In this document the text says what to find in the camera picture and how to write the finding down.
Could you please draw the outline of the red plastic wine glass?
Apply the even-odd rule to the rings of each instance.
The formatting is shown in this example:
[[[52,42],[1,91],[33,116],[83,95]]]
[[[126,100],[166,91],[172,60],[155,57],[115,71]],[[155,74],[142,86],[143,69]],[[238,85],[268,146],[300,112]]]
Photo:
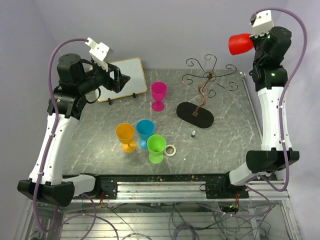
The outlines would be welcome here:
[[[233,35],[228,40],[228,49],[231,55],[240,55],[247,53],[254,48],[254,44],[251,41],[250,33],[241,33]]]

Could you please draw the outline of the magenta plastic wine glass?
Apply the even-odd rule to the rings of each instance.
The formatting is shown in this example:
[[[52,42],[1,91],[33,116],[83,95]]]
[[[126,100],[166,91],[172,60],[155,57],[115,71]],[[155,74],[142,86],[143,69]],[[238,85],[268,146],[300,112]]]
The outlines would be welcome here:
[[[161,112],[165,108],[163,100],[166,97],[168,87],[162,81],[157,81],[151,85],[151,96],[154,102],[151,104],[151,108],[156,112]]]

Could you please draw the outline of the blue plastic wine glass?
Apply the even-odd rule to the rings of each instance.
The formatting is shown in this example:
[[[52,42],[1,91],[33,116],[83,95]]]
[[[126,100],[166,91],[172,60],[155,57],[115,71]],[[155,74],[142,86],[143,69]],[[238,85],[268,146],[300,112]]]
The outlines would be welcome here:
[[[149,119],[140,120],[136,125],[136,131],[140,137],[139,145],[142,149],[147,150],[147,141],[155,132],[155,124]]]

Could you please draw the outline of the clear wine glass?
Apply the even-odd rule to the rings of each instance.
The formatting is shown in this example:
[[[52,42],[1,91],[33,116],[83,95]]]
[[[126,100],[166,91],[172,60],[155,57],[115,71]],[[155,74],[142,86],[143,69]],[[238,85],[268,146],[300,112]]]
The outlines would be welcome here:
[[[204,59],[204,65],[203,65],[204,76],[208,77],[210,75],[210,72],[212,71],[212,68],[214,68],[215,56],[211,53],[207,53],[204,55],[203,59]]]

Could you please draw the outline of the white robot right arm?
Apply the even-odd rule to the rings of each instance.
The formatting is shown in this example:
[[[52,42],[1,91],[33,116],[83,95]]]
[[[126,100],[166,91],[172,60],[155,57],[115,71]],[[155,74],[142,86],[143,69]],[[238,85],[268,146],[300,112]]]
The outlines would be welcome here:
[[[248,151],[245,163],[232,170],[229,181],[221,184],[220,192],[226,198],[233,197],[238,186],[254,176],[284,170],[300,158],[300,153],[292,149],[283,96],[288,74],[281,62],[291,45],[291,37],[288,29],[274,26],[261,36],[242,33],[229,38],[228,49],[232,55],[255,50],[249,75],[261,106],[262,143],[260,150]]]

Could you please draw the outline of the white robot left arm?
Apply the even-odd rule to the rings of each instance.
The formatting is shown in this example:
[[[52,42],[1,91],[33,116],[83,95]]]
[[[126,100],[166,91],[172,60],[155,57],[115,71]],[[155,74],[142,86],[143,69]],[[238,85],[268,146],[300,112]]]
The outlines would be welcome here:
[[[63,161],[82,111],[89,101],[86,94],[101,86],[119,93],[131,79],[110,63],[82,59],[68,53],[58,60],[59,84],[49,100],[47,126],[37,162],[28,179],[20,180],[17,190],[27,198],[46,204],[66,207],[73,197],[85,193],[96,199],[102,193],[99,176],[81,173],[63,178]]]

